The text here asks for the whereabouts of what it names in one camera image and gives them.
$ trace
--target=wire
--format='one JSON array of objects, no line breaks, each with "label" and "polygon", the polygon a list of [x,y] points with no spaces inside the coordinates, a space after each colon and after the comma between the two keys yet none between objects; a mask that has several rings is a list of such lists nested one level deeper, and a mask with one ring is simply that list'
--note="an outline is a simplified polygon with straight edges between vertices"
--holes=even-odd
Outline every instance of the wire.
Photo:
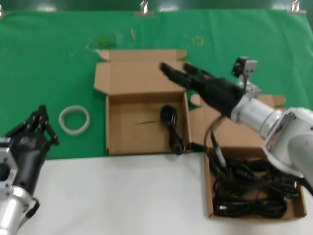
[{"label": "wire", "polygon": [[248,78],[247,78],[247,76],[244,73],[242,73],[242,76],[244,77],[244,86],[243,86],[243,92],[244,92],[243,96],[244,96],[245,93],[246,93],[246,86],[247,86],[247,83],[248,83]]},{"label": "wire", "polygon": [[[296,181],[290,175],[276,170],[267,160],[240,161],[237,159],[219,159],[207,146],[211,134],[213,147],[219,149],[214,131],[223,122],[224,116],[216,118],[204,135],[204,150],[209,159],[211,171],[216,176],[213,184],[215,192],[214,213],[219,216],[240,217],[243,215],[261,215],[267,218],[280,218],[286,210],[284,198],[296,198],[299,190]],[[252,191],[265,191],[268,198],[245,200],[243,196]]]},{"label": "wire", "polygon": [[214,213],[224,217],[240,217],[244,215],[260,215],[266,218],[281,218],[287,211],[287,203],[283,199],[244,200],[234,197],[215,197]]},{"label": "wire", "polygon": [[167,126],[170,132],[169,145],[173,153],[181,155],[185,151],[185,145],[182,136],[176,129],[176,108],[170,105],[164,105],[160,111],[160,119]]}]

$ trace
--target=white table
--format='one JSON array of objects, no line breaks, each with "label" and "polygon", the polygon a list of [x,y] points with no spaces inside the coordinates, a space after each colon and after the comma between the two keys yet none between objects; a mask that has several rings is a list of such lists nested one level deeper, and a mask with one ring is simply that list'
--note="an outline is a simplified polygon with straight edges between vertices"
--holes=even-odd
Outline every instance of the white table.
[{"label": "white table", "polygon": [[311,235],[307,217],[289,222],[206,216],[203,154],[47,161],[35,196],[41,207],[20,235]]}]

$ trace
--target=metal clip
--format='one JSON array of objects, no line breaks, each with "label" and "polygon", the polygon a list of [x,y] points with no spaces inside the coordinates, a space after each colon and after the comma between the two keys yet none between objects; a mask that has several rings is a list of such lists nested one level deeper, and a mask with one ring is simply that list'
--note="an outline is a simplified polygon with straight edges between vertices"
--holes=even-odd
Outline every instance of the metal clip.
[{"label": "metal clip", "polygon": [[0,5],[0,19],[2,19],[4,17],[4,15],[5,15],[4,9]]},{"label": "metal clip", "polygon": [[140,3],[140,11],[135,12],[136,16],[153,16],[154,12],[153,11],[148,11],[148,1],[143,0]]},{"label": "metal clip", "polygon": [[291,9],[288,12],[304,15],[307,13],[307,11],[300,10],[300,0],[293,0],[293,2],[291,3]]}]

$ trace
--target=green backdrop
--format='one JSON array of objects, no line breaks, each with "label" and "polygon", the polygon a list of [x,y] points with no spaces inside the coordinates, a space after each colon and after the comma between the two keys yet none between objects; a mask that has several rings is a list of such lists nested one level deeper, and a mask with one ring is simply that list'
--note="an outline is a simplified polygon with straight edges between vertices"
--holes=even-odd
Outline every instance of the green backdrop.
[{"label": "green backdrop", "polygon": [[[131,28],[136,40],[132,40]],[[306,16],[271,10],[195,10],[136,17],[133,12],[13,12],[0,21],[0,133],[46,104],[60,146],[49,159],[104,156],[105,100],[93,91],[102,48],[183,48],[187,61],[232,81],[238,56],[259,61],[253,82],[288,106],[313,108],[313,35]],[[90,113],[89,129],[68,136],[67,106]],[[77,127],[82,117],[69,117]]]}]

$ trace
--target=cable connector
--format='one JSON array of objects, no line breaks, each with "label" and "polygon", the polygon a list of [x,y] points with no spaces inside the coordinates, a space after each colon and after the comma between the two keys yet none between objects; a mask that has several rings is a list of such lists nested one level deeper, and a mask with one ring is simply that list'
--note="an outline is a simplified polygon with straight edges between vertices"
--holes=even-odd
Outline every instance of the cable connector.
[{"label": "cable connector", "polygon": [[212,144],[213,144],[213,147],[214,147],[214,150],[215,150],[215,154],[216,154],[217,158],[219,159],[221,167],[226,168],[227,165],[226,165],[225,157],[224,157],[224,155],[222,153],[222,150],[221,150],[219,144],[217,143],[217,141],[215,139],[215,136],[214,136],[213,132],[211,133],[211,140],[212,140]]}]

